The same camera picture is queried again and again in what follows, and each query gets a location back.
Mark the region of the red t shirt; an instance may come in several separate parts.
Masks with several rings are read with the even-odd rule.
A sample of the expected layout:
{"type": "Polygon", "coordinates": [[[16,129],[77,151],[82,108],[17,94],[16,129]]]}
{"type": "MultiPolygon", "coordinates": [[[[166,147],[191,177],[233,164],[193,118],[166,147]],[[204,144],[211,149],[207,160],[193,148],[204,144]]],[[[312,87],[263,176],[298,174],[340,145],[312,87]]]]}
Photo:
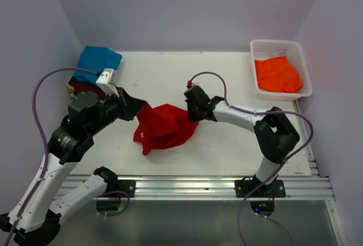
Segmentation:
{"type": "Polygon", "coordinates": [[[180,146],[195,133],[198,121],[191,121],[188,112],[171,104],[155,108],[145,104],[137,114],[139,125],[133,141],[142,145],[142,154],[180,146]]]}

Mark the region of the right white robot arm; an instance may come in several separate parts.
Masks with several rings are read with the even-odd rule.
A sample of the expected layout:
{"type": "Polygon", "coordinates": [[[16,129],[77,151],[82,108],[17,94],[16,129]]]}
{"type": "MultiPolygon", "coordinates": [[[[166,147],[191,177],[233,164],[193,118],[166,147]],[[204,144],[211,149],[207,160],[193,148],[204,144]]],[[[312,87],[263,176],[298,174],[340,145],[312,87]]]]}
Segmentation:
{"type": "Polygon", "coordinates": [[[210,98],[201,87],[193,84],[189,84],[184,96],[191,121],[224,122],[254,133],[263,158],[252,179],[241,180],[237,191],[263,197],[270,195],[275,186],[279,187],[275,171],[300,140],[299,133],[280,108],[273,107],[261,116],[255,115],[253,110],[239,111],[229,106],[225,98],[210,98]]]}

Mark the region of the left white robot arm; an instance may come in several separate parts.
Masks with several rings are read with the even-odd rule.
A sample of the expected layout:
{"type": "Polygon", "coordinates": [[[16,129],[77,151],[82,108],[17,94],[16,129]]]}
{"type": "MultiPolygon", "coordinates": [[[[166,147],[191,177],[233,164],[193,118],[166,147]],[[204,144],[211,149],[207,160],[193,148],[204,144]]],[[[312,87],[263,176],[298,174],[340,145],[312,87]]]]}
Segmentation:
{"type": "Polygon", "coordinates": [[[117,194],[117,174],[99,167],[80,186],[56,198],[68,174],[94,145],[93,137],[117,119],[133,120],[145,105],[146,101],[131,97],[121,87],[105,101],[91,91],[78,94],[47,143],[42,164],[23,198],[11,212],[1,215],[1,230],[17,245],[48,245],[86,203],[117,194]]]}

